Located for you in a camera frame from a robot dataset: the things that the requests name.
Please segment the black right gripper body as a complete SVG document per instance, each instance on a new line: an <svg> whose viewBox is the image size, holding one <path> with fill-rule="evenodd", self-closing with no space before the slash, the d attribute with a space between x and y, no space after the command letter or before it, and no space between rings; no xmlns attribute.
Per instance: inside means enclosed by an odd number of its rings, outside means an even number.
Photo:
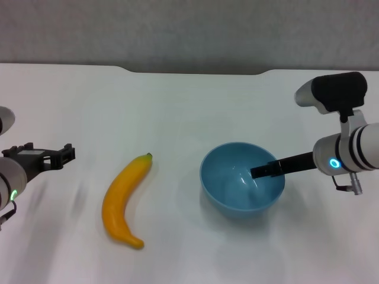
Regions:
<svg viewBox="0 0 379 284"><path fill-rule="evenodd" d="M278 160L279 172L277 175L286 175L314 169L313 153L303 153Z"/></svg>

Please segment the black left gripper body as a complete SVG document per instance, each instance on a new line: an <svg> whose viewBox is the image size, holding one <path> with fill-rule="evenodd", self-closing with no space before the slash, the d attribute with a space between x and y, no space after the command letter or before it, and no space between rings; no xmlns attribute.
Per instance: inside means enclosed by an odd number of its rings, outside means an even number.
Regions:
<svg viewBox="0 0 379 284"><path fill-rule="evenodd" d="M8 149L3 150L4 157L16 161L25 171L27 180L33 180L37 175L46 171L44 161L51 156L50 150Z"/></svg>

